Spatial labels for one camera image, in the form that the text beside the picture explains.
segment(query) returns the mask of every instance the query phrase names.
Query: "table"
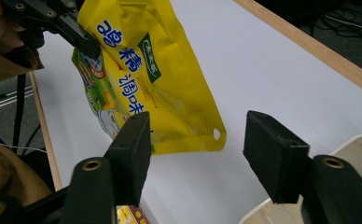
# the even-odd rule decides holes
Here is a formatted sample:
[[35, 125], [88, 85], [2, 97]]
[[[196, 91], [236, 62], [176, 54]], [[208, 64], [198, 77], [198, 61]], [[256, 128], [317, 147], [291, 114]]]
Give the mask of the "table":
[[[228, 139], [220, 152], [152, 157], [141, 203], [152, 223], [237, 223], [268, 197], [242, 154], [248, 110], [280, 120], [311, 156], [362, 134], [362, 69], [254, 1], [238, 1], [171, 0]], [[59, 189], [111, 139], [89, 108], [72, 48], [58, 35], [45, 38], [46, 68], [33, 82]]]

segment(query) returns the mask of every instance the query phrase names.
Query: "snack bag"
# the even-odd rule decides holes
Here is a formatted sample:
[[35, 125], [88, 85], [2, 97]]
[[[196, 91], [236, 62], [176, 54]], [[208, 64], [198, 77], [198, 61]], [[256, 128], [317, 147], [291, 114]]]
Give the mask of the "snack bag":
[[75, 49], [73, 62], [111, 137], [149, 111], [154, 154], [224, 147], [225, 127], [169, 0], [86, 0], [78, 23], [101, 44], [98, 60]]

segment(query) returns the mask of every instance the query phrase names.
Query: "metal bolt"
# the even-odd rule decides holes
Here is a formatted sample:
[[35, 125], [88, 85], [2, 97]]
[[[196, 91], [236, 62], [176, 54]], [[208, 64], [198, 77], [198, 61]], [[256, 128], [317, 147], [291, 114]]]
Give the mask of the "metal bolt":
[[344, 168], [343, 162], [341, 162], [337, 159], [334, 159], [334, 158], [329, 158], [329, 157], [323, 158], [323, 163], [329, 167], [336, 168], [336, 169]]
[[15, 5], [15, 8], [16, 9], [24, 9], [24, 4], [18, 3], [18, 4]]
[[82, 169], [85, 171], [93, 171], [102, 166], [102, 163], [98, 160], [87, 161], [83, 164]]
[[49, 16], [49, 17], [53, 17], [54, 15], [55, 15], [54, 11], [48, 11], [47, 12], [47, 16]]
[[67, 2], [67, 6], [68, 7], [74, 7], [74, 3], [73, 2]]

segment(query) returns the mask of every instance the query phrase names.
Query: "bag hang hole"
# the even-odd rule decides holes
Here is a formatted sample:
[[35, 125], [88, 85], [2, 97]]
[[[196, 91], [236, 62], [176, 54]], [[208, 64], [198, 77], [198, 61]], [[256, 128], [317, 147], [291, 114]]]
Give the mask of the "bag hang hole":
[[214, 133], [215, 140], [218, 141], [219, 138], [221, 137], [221, 132], [218, 129], [214, 129], [213, 133]]

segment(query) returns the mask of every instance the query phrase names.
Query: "wooden table edge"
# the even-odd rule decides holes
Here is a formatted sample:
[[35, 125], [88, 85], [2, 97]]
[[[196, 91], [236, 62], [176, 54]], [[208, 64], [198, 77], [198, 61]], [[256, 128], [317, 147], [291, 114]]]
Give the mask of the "wooden table edge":
[[31, 72], [29, 75], [30, 75], [30, 79], [32, 82], [39, 122], [41, 123], [42, 135], [43, 135], [45, 147], [47, 150], [50, 171], [51, 171], [52, 179], [53, 179], [53, 185], [56, 190], [59, 190], [62, 188], [62, 180], [60, 178], [60, 173], [59, 173], [58, 165], [56, 162], [56, 157], [55, 157], [55, 154], [53, 151], [53, 146], [50, 141], [49, 129], [48, 129], [47, 121], [45, 120], [45, 114], [44, 114], [44, 110], [42, 108], [41, 99], [39, 97], [39, 91], [36, 86], [35, 74], [34, 74], [34, 72]]
[[362, 89], [362, 68], [321, 44], [254, 0], [233, 0]]

